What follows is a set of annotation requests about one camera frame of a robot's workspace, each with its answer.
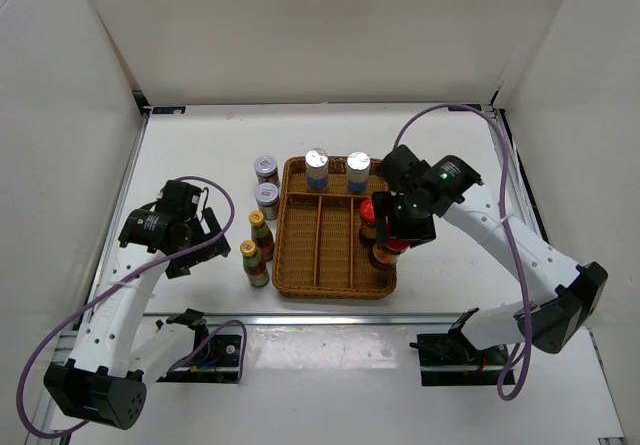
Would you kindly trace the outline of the red lid chili jar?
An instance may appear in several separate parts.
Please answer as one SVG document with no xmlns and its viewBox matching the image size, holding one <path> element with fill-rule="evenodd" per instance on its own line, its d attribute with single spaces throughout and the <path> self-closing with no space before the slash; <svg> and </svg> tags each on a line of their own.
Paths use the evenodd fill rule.
<svg viewBox="0 0 640 445">
<path fill-rule="evenodd" d="M 398 258 L 409 248 L 410 243 L 406 240 L 390 238 L 384 243 L 377 241 L 369 251 L 369 262 L 379 270 L 393 269 Z"/>
<path fill-rule="evenodd" d="M 364 246 L 371 247 L 377 238 L 376 216 L 371 198 L 366 198 L 360 204 L 359 216 L 359 240 Z"/>
</svg>

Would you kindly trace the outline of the silver lid spice jar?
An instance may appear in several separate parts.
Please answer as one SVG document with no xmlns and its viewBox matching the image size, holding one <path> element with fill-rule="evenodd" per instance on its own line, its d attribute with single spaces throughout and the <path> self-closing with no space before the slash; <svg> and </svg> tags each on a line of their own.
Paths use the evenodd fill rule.
<svg viewBox="0 0 640 445">
<path fill-rule="evenodd" d="M 329 184 L 330 158 L 321 148 L 313 148 L 305 154 L 307 185 L 316 191 L 325 191 Z"/>
<path fill-rule="evenodd" d="M 365 152 L 355 151 L 347 156 L 346 178 L 350 193 L 360 194 L 368 187 L 371 158 Z"/>
</svg>

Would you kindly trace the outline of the sauce bottle yellow cap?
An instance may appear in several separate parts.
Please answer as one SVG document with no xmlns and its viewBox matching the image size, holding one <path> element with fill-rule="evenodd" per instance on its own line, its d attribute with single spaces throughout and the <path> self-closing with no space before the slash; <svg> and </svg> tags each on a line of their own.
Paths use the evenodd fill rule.
<svg viewBox="0 0 640 445">
<path fill-rule="evenodd" d="M 249 214 L 249 223 L 251 225 L 251 240 L 256 244 L 258 251 L 267 261 L 273 259 L 275 242 L 273 234 L 266 223 L 264 214 L 255 210 Z"/>
<path fill-rule="evenodd" d="M 260 288 L 266 286 L 270 281 L 266 261 L 262 257 L 256 243 L 252 240 L 245 240 L 240 245 L 242 264 L 248 282 L 251 286 Z"/>
</svg>

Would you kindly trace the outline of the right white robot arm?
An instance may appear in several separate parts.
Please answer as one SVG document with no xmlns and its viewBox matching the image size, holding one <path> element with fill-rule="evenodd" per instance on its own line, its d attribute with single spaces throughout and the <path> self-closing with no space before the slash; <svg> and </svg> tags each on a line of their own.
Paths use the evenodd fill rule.
<svg viewBox="0 0 640 445">
<path fill-rule="evenodd" d="M 481 175 L 448 155 L 434 165 L 401 145 L 377 167 L 385 192 L 372 196 L 377 243 L 417 247 L 436 237 L 437 217 L 476 241 L 526 291 L 519 301 L 489 310 L 471 309 L 450 328 L 449 352 L 470 365 L 486 349 L 525 343 L 559 353 L 593 313 L 607 271 L 562 254 L 518 218 L 501 210 Z"/>
</svg>

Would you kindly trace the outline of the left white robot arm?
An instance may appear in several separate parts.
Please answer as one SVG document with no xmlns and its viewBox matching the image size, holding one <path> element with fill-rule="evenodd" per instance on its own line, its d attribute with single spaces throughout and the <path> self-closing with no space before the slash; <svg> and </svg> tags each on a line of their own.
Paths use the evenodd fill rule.
<svg viewBox="0 0 640 445">
<path fill-rule="evenodd" d="M 179 278 L 230 246 L 213 210 L 159 205 L 130 213 L 119 235 L 114 282 L 98 296 L 62 365 L 52 364 L 44 386 L 67 416 L 130 429 L 148 388 L 177 368 L 206 360 L 211 337 L 203 313 L 170 316 L 154 338 L 133 345 L 160 278 Z"/>
</svg>

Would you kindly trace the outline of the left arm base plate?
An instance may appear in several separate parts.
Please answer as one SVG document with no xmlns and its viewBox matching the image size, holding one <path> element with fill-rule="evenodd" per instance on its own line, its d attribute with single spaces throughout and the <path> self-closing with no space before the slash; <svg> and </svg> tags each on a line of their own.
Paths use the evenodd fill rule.
<svg viewBox="0 0 640 445">
<path fill-rule="evenodd" d="M 217 335 L 188 365 L 168 372 L 159 382 L 237 384 L 243 345 L 241 334 Z"/>
</svg>

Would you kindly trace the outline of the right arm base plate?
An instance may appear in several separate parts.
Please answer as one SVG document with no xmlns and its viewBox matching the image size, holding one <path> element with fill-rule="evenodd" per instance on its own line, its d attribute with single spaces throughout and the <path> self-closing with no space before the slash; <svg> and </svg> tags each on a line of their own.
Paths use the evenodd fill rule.
<svg viewBox="0 0 640 445">
<path fill-rule="evenodd" d="M 497 385 L 509 355 L 505 345 L 468 352 L 447 334 L 419 334 L 409 346 L 417 352 L 423 387 Z"/>
</svg>

